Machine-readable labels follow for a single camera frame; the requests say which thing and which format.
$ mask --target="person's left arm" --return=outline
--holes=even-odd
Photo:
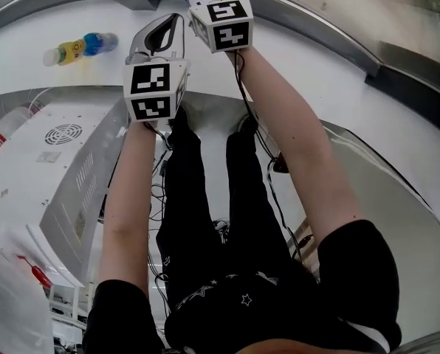
[[[83,339],[86,354],[160,353],[148,301],[148,219],[155,133],[142,123],[128,129],[103,225],[99,285]]]

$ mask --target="round ventilation grille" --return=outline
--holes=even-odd
[[[49,145],[63,145],[71,142],[82,134],[82,127],[79,125],[61,125],[48,131],[44,141]]]

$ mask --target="white marker cube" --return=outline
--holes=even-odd
[[[123,95],[134,122],[176,116],[188,81],[188,60],[130,64],[123,68]]]
[[[250,0],[221,0],[189,9],[193,31],[212,52],[252,46]]]

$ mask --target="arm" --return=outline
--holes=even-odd
[[[309,104],[256,49],[243,49],[241,55],[241,80],[286,160],[319,243],[362,217],[357,198]]]
[[[105,208],[99,282],[123,280],[148,297],[148,219],[155,133],[132,123]]]

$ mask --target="black t-shirt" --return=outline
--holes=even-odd
[[[299,264],[285,279],[260,271],[213,276],[171,311],[169,345],[196,354],[236,353],[267,339],[379,354],[398,347],[396,264],[374,225],[341,227],[319,245],[318,257],[320,283]],[[86,354],[162,352],[145,294],[123,281],[100,283],[83,348]]]

